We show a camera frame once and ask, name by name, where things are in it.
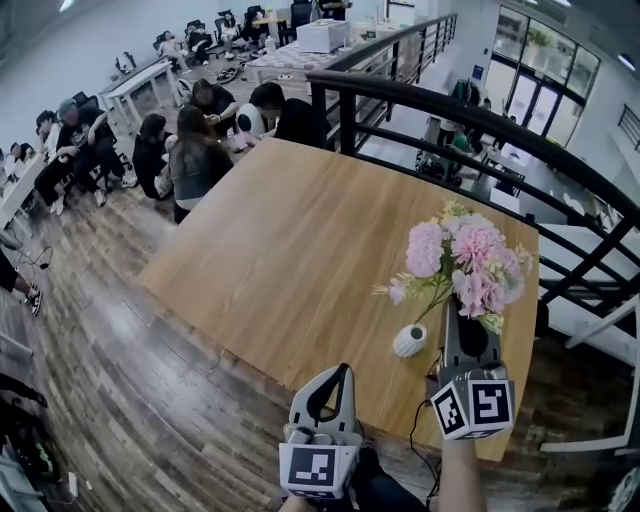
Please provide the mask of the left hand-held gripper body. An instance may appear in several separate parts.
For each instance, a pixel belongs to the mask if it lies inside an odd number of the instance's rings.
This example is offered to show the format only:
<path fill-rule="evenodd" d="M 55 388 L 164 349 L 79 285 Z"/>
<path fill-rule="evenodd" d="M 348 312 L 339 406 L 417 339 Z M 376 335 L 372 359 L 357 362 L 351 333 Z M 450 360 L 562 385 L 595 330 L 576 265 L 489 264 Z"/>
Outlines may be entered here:
<path fill-rule="evenodd" d="M 348 494 L 363 441 L 359 433 L 285 426 L 279 444 L 279 482 L 288 494 L 340 500 Z"/>

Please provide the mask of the white ribbed vase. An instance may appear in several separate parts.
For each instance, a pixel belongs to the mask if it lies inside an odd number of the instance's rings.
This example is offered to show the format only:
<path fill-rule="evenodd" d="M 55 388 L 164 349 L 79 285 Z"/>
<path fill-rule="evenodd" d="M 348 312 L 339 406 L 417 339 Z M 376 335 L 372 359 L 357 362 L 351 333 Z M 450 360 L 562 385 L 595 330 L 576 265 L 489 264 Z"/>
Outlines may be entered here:
<path fill-rule="evenodd" d="M 422 351 L 426 343 L 427 329 L 421 324 L 410 324 L 398 332 L 392 350 L 399 358 L 411 358 Z"/>

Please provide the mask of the pink flowers bunch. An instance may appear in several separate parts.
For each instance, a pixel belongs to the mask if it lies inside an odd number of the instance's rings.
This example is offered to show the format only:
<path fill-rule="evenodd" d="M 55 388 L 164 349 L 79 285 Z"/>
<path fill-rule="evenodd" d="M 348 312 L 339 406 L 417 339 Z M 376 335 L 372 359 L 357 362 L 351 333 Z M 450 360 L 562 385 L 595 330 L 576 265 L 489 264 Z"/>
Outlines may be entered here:
<path fill-rule="evenodd" d="M 374 286 L 375 295 L 395 305 L 424 299 L 420 317 L 454 298 L 460 316 L 497 335 L 505 308 L 522 296 L 533 266 L 531 253 L 521 245 L 508 247 L 505 235 L 476 213 L 446 214 L 413 226 L 405 256 L 406 270 Z"/>

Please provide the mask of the person's left forearm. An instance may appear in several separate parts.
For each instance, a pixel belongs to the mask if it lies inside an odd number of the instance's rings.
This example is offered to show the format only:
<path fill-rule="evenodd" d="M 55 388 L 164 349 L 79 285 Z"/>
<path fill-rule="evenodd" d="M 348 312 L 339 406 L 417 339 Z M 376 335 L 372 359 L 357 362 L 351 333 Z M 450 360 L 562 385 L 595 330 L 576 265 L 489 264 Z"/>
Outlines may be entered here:
<path fill-rule="evenodd" d="M 288 496 L 277 512 L 319 512 L 317 506 L 309 500 L 296 496 Z"/>

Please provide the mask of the person's right forearm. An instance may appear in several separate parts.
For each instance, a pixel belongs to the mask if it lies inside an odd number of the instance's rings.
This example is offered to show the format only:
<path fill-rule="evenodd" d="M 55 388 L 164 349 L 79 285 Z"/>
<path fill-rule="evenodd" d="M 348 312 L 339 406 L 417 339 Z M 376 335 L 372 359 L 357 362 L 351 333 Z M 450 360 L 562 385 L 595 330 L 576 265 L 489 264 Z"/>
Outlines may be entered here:
<path fill-rule="evenodd" d="M 487 512 L 473 440 L 444 441 L 438 512 Z"/>

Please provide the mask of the person's black trousers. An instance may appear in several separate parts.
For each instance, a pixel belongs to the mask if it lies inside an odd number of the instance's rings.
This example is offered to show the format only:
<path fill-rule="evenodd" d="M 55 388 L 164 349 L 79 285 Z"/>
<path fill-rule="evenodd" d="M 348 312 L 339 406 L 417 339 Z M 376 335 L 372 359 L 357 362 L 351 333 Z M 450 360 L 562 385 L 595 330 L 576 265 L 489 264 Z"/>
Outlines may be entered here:
<path fill-rule="evenodd" d="M 428 512 L 416 496 L 383 470 L 371 446 L 360 447 L 351 485 L 360 512 Z"/>

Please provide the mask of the wooden table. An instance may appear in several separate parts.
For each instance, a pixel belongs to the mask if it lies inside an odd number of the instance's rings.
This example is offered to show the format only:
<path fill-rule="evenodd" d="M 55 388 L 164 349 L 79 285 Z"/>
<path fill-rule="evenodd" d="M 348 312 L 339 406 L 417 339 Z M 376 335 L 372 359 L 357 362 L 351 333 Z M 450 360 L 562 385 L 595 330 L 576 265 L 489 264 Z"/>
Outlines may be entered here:
<path fill-rule="evenodd" d="M 455 193 L 359 159 L 278 139 L 244 156 L 140 273 L 161 305 L 261 373 L 298 389 L 339 363 L 355 374 L 358 419 L 437 447 L 420 410 L 441 313 L 375 295 L 405 267 L 410 229 Z M 411 358 L 392 350 L 427 329 Z"/>

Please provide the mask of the floral seat cushion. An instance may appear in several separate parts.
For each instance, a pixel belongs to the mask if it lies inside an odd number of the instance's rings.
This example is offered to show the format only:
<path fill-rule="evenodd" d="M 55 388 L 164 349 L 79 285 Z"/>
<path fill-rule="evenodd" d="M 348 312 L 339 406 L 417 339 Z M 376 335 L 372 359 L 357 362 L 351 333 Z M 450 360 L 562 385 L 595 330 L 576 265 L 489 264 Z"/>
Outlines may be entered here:
<path fill-rule="evenodd" d="M 631 469 L 619 482 L 608 512 L 640 512 L 640 466 Z"/>

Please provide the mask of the white long table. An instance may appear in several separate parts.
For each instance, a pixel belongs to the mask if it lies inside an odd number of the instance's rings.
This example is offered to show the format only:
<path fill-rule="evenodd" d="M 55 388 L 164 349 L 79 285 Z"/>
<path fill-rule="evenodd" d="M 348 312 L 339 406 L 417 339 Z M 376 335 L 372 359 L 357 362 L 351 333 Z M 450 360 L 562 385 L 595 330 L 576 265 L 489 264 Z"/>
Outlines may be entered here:
<path fill-rule="evenodd" d="M 591 213 L 593 210 L 588 204 L 589 197 L 583 187 L 511 144 L 506 144 L 502 150 L 489 147 L 485 161 L 487 164 L 497 164 L 498 168 L 504 172 L 512 171 L 523 176 L 526 184 L 552 196 L 564 206 L 570 207 L 580 214 Z M 535 220 L 540 223 L 569 223 L 565 214 L 524 191 L 518 193 L 518 199 L 520 213 L 532 214 Z"/>

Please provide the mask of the black metal railing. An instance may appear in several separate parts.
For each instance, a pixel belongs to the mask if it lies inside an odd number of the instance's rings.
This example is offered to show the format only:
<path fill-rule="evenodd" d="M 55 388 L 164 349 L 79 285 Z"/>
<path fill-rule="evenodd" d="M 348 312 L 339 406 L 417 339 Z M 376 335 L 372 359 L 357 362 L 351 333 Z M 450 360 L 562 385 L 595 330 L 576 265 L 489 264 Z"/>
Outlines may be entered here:
<path fill-rule="evenodd" d="M 308 72 L 315 111 L 324 116 L 330 116 L 333 111 L 340 114 L 339 122 L 325 132 L 321 146 L 326 148 L 329 143 L 335 143 L 338 152 L 345 156 L 385 166 L 450 191 L 457 187 L 447 173 L 418 172 L 364 155 L 360 150 L 370 138 L 376 137 L 421 150 L 432 156 L 437 165 L 451 160 L 505 182 L 515 191 L 565 215 L 571 226 L 584 228 L 596 238 L 595 247 L 586 250 L 535 221 L 531 215 L 515 216 L 577 262 L 573 268 L 567 268 L 557 256 L 541 257 L 542 265 L 559 276 L 556 280 L 540 279 L 539 284 L 545 291 L 543 303 L 562 299 L 602 319 L 632 299 L 640 302 L 640 253 L 623 242 L 631 231 L 640 231 L 640 208 L 631 199 L 558 145 L 478 106 L 418 87 L 423 67 L 434 62 L 451 42 L 456 25 L 454 14 L 423 21 L 350 50 L 324 69 Z M 452 149 L 383 128 L 382 122 L 390 120 L 396 105 L 450 117 L 524 150 L 613 207 L 620 214 L 620 221 L 611 231 L 605 231 L 587 214 L 517 178 L 504 165 L 491 167 Z"/>
<path fill-rule="evenodd" d="M 640 152 L 640 117 L 628 105 L 624 105 L 618 127 L 630 141 L 634 151 Z"/>

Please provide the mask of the black-framed glass door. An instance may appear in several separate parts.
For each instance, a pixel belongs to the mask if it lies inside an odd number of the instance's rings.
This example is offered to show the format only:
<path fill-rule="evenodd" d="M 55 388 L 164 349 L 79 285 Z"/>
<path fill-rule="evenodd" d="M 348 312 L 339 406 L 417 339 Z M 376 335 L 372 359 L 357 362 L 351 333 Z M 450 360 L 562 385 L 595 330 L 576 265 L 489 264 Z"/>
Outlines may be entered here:
<path fill-rule="evenodd" d="M 564 147 L 600 68 L 600 59 L 544 23 L 499 9 L 485 90 L 497 111 Z"/>

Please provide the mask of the black green bag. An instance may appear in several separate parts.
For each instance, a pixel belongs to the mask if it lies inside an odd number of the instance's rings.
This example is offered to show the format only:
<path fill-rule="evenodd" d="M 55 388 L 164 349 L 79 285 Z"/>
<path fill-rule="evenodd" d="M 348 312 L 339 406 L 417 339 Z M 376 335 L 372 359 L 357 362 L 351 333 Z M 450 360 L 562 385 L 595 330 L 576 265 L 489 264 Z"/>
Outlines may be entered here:
<path fill-rule="evenodd" d="M 16 448 L 18 462 L 29 478 L 48 483 L 59 480 L 59 469 L 50 451 L 39 441 L 26 441 Z"/>

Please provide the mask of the checkered cloth counter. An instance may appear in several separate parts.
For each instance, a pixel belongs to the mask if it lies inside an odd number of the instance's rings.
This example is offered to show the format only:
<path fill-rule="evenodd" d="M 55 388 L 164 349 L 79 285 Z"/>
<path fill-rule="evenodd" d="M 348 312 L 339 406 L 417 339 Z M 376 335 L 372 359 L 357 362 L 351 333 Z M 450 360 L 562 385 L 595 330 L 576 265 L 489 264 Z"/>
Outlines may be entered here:
<path fill-rule="evenodd" d="M 276 49 L 272 54 L 265 54 L 248 64 L 257 84 L 266 81 L 265 76 L 276 75 L 286 79 L 306 81 L 308 72 L 328 68 L 331 64 L 372 42 L 388 37 L 401 29 L 397 24 L 382 23 L 350 23 L 350 36 L 343 47 L 329 54 L 303 53 L 299 51 L 297 39 Z"/>

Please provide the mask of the black office chair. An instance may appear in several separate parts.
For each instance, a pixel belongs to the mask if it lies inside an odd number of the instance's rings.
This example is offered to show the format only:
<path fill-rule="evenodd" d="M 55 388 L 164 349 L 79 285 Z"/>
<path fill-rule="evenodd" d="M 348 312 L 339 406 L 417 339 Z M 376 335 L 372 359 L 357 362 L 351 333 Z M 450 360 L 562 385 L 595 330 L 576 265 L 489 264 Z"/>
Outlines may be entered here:
<path fill-rule="evenodd" d="M 297 29 L 311 20 L 313 5 L 311 0 L 293 0 L 291 10 L 291 28 Z"/>

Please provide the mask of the white desk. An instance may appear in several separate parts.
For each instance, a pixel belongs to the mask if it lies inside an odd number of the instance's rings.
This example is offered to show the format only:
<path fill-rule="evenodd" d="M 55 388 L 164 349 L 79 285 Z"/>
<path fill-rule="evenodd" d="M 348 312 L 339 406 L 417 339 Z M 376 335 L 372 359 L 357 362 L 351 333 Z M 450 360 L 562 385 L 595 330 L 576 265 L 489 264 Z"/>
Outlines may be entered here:
<path fill-rule="evenodd" d="M 108 111 L 114 110 L 123 125 L 131 129 L 134 125 L 142 123 L 142 118 L 132 98 L 132 94 L 141 87 L 150 84 L 159 106 L 164 107 L 157 85 L 157 78 L 162 75 L 165 76 L 169 85 L 174 105 L 180 107 L 182 100 L 177 89 L 177 79 L 167 57 L 160 57 L 148 65 L 137 67 L 122 75 L 103 89 L 98 97 Z"/>

